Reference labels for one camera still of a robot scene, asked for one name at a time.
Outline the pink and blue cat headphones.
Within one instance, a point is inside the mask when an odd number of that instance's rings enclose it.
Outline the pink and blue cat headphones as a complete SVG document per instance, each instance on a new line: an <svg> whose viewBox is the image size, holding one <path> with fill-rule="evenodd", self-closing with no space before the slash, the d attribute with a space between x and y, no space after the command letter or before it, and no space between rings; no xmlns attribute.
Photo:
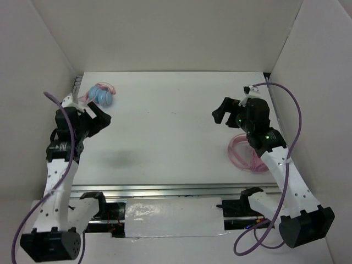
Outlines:
<svg viewBox="0 0 352 264"><path fill-rule="evenodd" d="M98 82L92 86L88 92L78 98L79 102L94 102L99 106L110 106L113 96L116 94L115 88L107 82Z"/></svg>

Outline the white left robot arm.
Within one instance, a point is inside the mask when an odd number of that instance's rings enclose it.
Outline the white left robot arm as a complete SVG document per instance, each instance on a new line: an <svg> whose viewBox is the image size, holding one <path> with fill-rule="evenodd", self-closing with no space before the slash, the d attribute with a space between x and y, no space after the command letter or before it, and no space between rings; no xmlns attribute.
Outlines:
<svg viewBox="0 0 352 264"><path fill-rule="evenodd" d="M85 253L85 230L92 219L102 219L108 213L106 198L101 191L83 193L74 206L70 195L84 140L98 134L111 123L111 116L94 102L88 104L95 114L90 116L68 95L55 103L56 128L46 148L47 181L43 197L21 222L13 239L36 263L81 262Z"/></svg>

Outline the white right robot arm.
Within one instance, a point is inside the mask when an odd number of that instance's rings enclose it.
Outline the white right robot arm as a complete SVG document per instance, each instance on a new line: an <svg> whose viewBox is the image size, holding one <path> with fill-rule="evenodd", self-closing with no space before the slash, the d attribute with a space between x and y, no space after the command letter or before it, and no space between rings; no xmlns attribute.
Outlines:
<svg viewBox="0 0 352 264"><path fill-rule="evenodd" d="M280 201L275 202L261 188L246 189L239 202L241 212L249 216L256 211L265 216L268 229L278 230L290 248L324 238L335 219L334 212L323 207L303 181L281 133L270 126L267 102L250 98L242 103L226 97L213 117L219 122L225 113L230 114L226 125L245 132L282 192Z"/></svg>

